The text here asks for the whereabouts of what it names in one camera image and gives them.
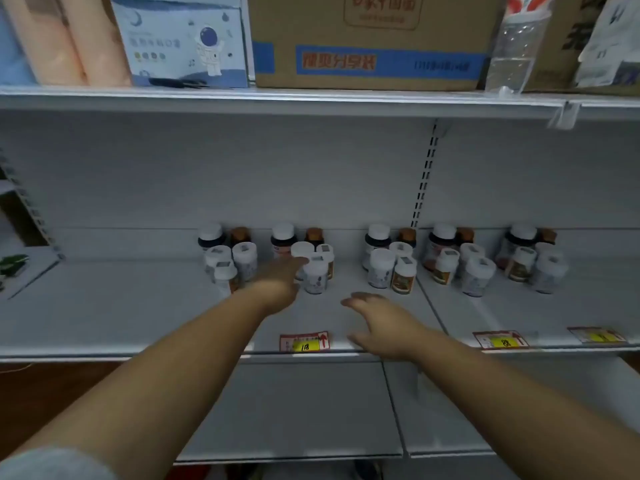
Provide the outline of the person's right hand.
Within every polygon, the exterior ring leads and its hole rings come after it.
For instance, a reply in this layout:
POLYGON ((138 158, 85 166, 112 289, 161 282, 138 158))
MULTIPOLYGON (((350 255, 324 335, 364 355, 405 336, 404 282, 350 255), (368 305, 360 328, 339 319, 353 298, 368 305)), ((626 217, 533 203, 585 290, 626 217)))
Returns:
POLYGON ((389 360, 416 362, 420 353, 442 332, 425 327, 402 306, 379 294, 355 292, 340 304, 359 314, 367 331, 374 336, 374 351, 366 351, 389 360))

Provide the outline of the person's right forearm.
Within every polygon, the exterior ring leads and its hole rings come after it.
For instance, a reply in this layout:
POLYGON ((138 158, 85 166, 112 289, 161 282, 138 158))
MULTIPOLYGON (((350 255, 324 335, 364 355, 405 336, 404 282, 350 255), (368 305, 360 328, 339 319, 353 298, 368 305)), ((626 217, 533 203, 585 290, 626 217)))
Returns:
POLYGON ((410 334, 412 361, 523 480, 640 480, 640 435, 444 334, 410 334))

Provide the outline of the dark white-capped supplement jar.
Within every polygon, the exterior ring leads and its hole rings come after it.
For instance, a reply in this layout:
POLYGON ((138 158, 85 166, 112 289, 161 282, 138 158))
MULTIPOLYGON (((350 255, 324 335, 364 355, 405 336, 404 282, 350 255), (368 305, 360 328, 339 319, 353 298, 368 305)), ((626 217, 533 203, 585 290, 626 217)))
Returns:
POLYGON ((494 259, 497 267, 504 270, 517 248, 534 248, 538 229, 530 224, 513 224, 504 234, 499 251, 494 259))
POLYGON ((444 248, 457 249, 457 233, 455 226, 447 223, 436 223, 428 234, 422 264, 425 269, 432 272, 436 261, 444 248))
POLYGON ((198 231, 197 243, 203 252, 219 246, 225 245, 227 236, 219 223, 208 223, 198 231))
POLYGON ((291 223, 279 223, 271 229, 271 248, 274 258, 291 255, 291 249, 298 242, 296 229, 291 223))
POLYGON ((371 254, 373 250, 387 248, 391 244, 390 227, 385 224, 372 224, 369 226, 364 238, 364 257, 362 266, 368 271, 371 263, 371 254))

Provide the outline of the red and yellow price tag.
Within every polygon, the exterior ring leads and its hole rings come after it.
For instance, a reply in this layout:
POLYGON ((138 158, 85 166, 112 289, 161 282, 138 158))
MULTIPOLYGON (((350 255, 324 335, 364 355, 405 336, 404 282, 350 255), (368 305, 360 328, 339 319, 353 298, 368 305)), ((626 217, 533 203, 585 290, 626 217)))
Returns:
POLYGON ((279 352, 281 353, 324 353, 330 349, 331 340, 330 334, 327 331, 282 334, 279 338, 279 352))
POLYGON ((606 327, 567 327, 567 330, 574 335, 581 344, 620 346, 628 344, 628 340, 613 328, 606 327))
POLYGON ((473 336, 484 350, 528 349, 529 343, 515 330, 477 331, 473 336))

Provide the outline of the white metal shelf board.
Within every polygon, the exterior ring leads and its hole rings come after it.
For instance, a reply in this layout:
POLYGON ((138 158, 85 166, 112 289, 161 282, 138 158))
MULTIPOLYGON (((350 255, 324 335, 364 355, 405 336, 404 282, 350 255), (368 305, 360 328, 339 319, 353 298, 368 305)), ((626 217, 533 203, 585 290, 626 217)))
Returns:
POLYGON ((640 121, 640 98, 340 89, 0 86, 0 111, 101 111, 547 120, 565 101, 578 121, 640 121))
MULTIPOLYGON (((348 334, 364 320, 340 301, 377 292, 442 331, 419 284, 404 296, 376 290, 356 260, 339 260, 320 295, 300 290, 295 302, 257 329, 242 359, 251 362, 372 360, 348 334), (327 331, 324 353, 279 352, 282 334, 327 331)), ((0 303, 0 363, 122 361, 219 302, 220 291, 196 260, 64 261, 0 303)))
POLYGON ((503 273, 494 275, 480 298, 462 293, 458 282, 436 283, 421 267, 417 277, 444 331, 486 353, 640 351, 640 257, 574 259, 553 294, 503 273), (613 328, 628 344, 581 344, 567 330, 575 326, 613 328), (473 336, 500 330, 519 332, 530 348, 484 350, 473 336))
POLYGON ((175 463, 402 455, 381 362, 242 363, 175 463))

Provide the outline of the row of small white bottles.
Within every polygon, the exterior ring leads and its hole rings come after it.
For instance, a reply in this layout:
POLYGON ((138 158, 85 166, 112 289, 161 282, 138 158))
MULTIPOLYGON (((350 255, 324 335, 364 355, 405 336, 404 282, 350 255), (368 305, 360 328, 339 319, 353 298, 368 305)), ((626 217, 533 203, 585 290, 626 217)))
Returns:
MULTIPOLYGON (((270 238, 271 254, 281 257, 305 257, 295 275, 309 294, 322 294, 335 277, 335 250, 323 240, 300 241, 296 236, 288 239, 270 238)), ((389 289, 401 295, 412 293, 417 279, 418 261, 414 258, 415 246, 406 239, 387 242, 387 246, 365 246, 363 269, 367 282, 376 289, 389 289)), ((226 294, 237 290, 240 283, 251 282, 257 272, 258 249, 256 243, 233 238, 233 245, 222 244, 222 238, 205 240, 198 238, 204 252, 206 272, 211 280, 226 294)), ((541 294, 553 294, 564 279, 569 266, 561 253, 545 242, 537 243, 542 254, 532 248, 519 247, 512 254, 506 268, 508 279, 514 282, 529 281, 541 294)), ((448 247, 432 247, 430 268, 432 279, 441 285, 450 285, 460 279, 461 291, 471 298, 484 295, 489 282, 497 272, 497 263, 485 256, 484 250, 472 242, 464 242, 460 250, 448 247)))

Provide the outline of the large brown cardboard box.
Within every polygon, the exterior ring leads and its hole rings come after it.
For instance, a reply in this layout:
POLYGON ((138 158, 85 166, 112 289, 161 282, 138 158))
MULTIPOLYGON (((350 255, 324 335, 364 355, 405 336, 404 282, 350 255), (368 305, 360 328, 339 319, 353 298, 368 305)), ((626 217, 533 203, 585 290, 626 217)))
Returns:
POLYGON ((260 88, 474 91, 506 0, 247 0, 260 88))

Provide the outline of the white side shelf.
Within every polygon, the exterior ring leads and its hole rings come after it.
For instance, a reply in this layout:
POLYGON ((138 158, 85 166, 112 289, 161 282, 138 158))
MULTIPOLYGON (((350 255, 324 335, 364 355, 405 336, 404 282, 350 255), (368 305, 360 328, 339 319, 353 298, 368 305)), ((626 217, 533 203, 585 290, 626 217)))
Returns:
POLYGON ((48 246, 27 247, 20 250, 0 248, 0 258, 16 254, 27 254, 29 263, 27 268, 15 278, 3 279, 0 276, 0 303, 16 296, 59 262, 58 254, 48 246))

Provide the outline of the peach coloured roll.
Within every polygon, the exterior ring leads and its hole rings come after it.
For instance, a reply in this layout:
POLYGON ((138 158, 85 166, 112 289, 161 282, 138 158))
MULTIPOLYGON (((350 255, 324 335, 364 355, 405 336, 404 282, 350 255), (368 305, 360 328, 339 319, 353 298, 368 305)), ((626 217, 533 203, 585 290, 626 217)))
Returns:
POLYGON ((89 86, 131 86, 111 0, 60 0, 89 86))
POLYGON ((43 86, 85 86, 60 0, 0 0, 30 68, 43 86))

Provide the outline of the clear plastic tag holder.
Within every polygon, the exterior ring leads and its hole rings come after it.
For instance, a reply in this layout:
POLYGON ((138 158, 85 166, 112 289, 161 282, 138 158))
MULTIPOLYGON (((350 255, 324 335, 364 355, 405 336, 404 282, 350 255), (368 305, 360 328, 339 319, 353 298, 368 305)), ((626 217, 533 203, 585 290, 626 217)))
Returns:
POLYGON ((552 130, 572 130, 575 128, 579 113, 582 108, 581 102, 567 100, 556 110, 553 117, 547 124, 552 130))

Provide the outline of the clear plastic bag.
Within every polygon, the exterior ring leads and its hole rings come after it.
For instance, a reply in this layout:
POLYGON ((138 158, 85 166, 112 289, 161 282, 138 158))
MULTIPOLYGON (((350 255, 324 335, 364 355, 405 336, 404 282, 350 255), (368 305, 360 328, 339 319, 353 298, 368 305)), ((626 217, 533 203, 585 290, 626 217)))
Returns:
POLYGON ((555 0, 506 0, 486 74, 486 92, 523 92, 531 76, 554 3, 555 0))

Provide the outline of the grey sleeve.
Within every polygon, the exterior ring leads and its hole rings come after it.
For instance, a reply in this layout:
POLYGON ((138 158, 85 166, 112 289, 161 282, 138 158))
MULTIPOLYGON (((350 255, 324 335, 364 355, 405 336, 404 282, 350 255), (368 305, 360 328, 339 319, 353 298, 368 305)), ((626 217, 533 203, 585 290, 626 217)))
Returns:
POLYGON ((120 480, 105 464, 73 449, 44 447, 0 462, 0 480, 120 480))

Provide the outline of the brown box with black print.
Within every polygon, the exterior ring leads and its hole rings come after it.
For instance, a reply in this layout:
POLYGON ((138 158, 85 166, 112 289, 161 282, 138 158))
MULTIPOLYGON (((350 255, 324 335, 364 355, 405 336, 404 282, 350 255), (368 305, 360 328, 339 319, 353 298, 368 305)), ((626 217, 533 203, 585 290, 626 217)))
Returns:
POLYGON ((524 93, 640 98, 640 63, 623 63, 613 86, 575 88, 579 56, 607 0, 555 0, 524 93))

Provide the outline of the light blue pack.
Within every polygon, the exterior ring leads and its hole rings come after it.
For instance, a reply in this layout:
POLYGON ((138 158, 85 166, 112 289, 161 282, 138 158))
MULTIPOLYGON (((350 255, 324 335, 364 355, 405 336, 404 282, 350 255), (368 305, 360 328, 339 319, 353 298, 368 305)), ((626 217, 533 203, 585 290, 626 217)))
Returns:
POLYGON ((36 86, 37 80, 0 2, 0 86, 36 86))

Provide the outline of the white printed packet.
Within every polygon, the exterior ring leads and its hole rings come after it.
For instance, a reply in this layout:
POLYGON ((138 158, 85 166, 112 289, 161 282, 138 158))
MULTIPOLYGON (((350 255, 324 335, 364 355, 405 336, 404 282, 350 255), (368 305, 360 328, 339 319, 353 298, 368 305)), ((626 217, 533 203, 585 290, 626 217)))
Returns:
POLYGON ((640 0, 607 0, 578 61, 577 90, 640 96, 640 0))

